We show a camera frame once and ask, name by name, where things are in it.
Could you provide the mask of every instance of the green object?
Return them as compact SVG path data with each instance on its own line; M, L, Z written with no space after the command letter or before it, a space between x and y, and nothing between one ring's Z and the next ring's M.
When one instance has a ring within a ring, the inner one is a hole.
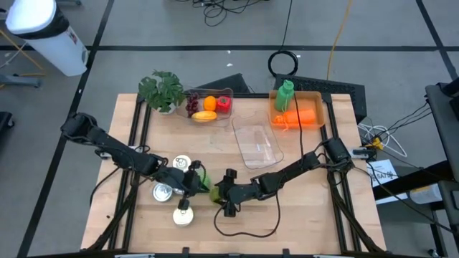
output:
M285 112L288 109L290 101L292 100L293 94L293 82L284 80L282 86L278 90L278 95L275 98L275 109L280 112Z
M202 187L201 190L210 191L210 188L212 187L212 185L211 185L211 182L210 182L209 174L206 172L206 175L204 176L204 169L202 167L198 168L196 170L196 172L198 173L198 176L201 178L202 185L207 187L207 189Z
M185 100L185 94L177 75L172 72L159 72L156 70L153 71L152 75L156 79L144 77L138 83L138 94L145 98L151 108L159 112L169 112L171 103L176 107L180 106Z
M218 186L215 186L214 188L212 188L212 189L210 190L210 192L209 192L209 198L210 198L210 201L211 201L211 202L217 203L218 201L221 200L218 191L219 191Z

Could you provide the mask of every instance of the white trash bin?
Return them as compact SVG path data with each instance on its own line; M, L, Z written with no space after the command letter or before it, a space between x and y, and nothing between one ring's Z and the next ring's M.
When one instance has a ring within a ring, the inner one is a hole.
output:
M6 27L64 75L86 71L87 49L55 0L16 0L8 11Z

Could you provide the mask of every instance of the green spray bottle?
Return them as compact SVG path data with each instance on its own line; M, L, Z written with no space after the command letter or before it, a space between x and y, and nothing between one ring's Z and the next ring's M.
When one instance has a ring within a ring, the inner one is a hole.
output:
M290 101L292 100L293 94L295 94L293 88L293 82L289 80L284 80L284 83L282 84L282 86L280 86L278 90L278 95L275 98L275 109L277 111L287 111Z

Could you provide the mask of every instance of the wooden table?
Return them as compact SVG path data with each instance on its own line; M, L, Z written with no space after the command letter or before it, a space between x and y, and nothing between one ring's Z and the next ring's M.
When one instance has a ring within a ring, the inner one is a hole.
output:
M350 97L332 95L332 98L341 139L348 148L360 146ZM109 133L124 143L128 142L135 100L134 94L119 95L113 114ZM235 99L232 117L248 116L250 110L267 109L268 99ZM143 112L137 140L141 134ZM187 119L178 115L161 115L154 111L151 114L146 144L151 147L152 153L169 160L179 154L188 155L192 160L201 160L212 183L222 180L226 168L238 171L237 183L249 183L253 176L279 171L300 158L298 130L283 132L274 129L274 133L280 149L284 152L284 159L272 167L261 170L250 170L245 167L231 125L226 128L193 126ZM320 141L319 130L303 131L305 152L313 150ZM365 162L354 162L356 166L366 170ZM112 161L102 161L98 180L113 169ZM113 217L120 178L118 173L105 182L95 194L82 247L90 246L108 225L108 217ZM375 243L385 249L370 178L361 171L352 170L348 174L348 179L357 220ZM289 248L292 254L340 253L325 169L309 171L288 182L279 191L282 214L280 226L274 235L264 239L220 235L212 223L219 207L213 204L206 194L190 198L194 220L188 227L178 227L172 220L172 212L179 202L179 196L175 195L169 202L159 203L151 195L154 184L148 182L139 188L130 252L179 253L182 247L189 247L192 253L280 254L284 248ZM242 211L236 218L224 218L220 214L217 223L220 229L227 233L249 231L254 234L266 234L275 226L277 215L275 198L248 201L242 204ZM121 246L124 226L123 221L120 223L117 247ZM344 226L348 249L352 249L349 224L345 219Z

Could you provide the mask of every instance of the clear plastic box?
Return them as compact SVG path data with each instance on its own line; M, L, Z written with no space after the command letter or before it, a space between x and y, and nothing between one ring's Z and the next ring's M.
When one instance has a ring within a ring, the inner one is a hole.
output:
M212 90L212 89L190 89L187 90L186 93L189 93L190 95L197 93L199 95L198 99L198 110L199 111L204 111L204 98L208 96L214 96L215 98L219 97L228 97L231 99L231 108L229 109L229 112L227 113L222 113L222 112L217 112L217 119L215 120L197 120L194 118L189 118L188 117L188 111L186 111L186 105L188 104L187 99L183 101L183 103L178 106L176 109L177 115L180 115L184 118L188 118L190 120L190 123L193 123L195 125L205 125L205 126L218 126L218 127L225 127L228 126L230 123L230 118L232 114L232 109L233 109L233 91L230 88L225 88L223 90Z
M232 127L248 168L266 168L284 159L266 112L256 111L246 118L237 116L232 119Z

